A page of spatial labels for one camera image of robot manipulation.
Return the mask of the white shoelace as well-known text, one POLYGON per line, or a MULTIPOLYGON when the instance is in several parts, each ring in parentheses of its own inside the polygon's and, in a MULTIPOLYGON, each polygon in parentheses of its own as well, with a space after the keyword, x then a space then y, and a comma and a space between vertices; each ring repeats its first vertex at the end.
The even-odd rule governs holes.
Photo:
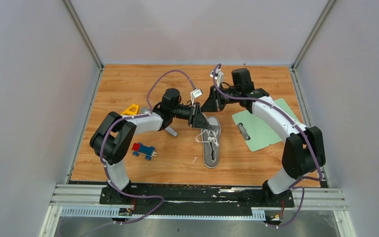
POLYGON ((201 132, 195 137, 198 143, 210 143, 219 147, 220 127, 214 126, 213 129, 201 129, 201 132))

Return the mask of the grey canvas sneaker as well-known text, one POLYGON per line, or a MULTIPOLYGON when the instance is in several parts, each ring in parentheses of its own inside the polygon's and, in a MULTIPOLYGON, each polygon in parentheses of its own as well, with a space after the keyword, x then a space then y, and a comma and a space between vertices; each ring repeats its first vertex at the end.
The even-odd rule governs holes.
MULTIPOLYGON (((214 126, 220 127, 220 137, 221 137, 221 125, 216 117, 208 117, 209 123, 214 126)), ((203 161, 207 168, 215 168, 219 164, 219 148, 214 144, 202 143, 203 145, 203 161)))

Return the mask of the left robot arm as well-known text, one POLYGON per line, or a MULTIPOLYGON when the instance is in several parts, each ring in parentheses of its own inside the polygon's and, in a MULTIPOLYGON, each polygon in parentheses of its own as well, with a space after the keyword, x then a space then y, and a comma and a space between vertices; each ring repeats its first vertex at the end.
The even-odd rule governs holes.
POLYGON ((118 203, 125 204, 131 199, 132 192, 127 187, 130 179, 123 159, 134 135, 162 131, 173 119, 184 119, 191 128, 212 129, 199 103, 184 105, 179 90, 169 88, 153 110, 135 116, 110 112, 92 135, 89 146, 100 158, 108 184, 114 188, 112 196, 118 203))

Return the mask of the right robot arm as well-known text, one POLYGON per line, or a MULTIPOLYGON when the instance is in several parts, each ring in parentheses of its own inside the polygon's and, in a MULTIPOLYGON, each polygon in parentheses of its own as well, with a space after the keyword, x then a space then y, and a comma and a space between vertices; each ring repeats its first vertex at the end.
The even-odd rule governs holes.
POLYGON ((316 127, 308 127, 283 111, 262 88, 255 88, 247 68, 231 72, 233 84, 223 88, 224 73, 217 64, 211 71, 213 84, 210 94, 201 107, 202 112, 220 112, 227 104, 238 103, 250 114, 262 119, 284 142, 281 169, 264 182, 263 202, 275 206, 282 193, 301 180, 312 180, 309 173, 317 171, 316 181, 323 178, 326 163, 323 134, 316 127))

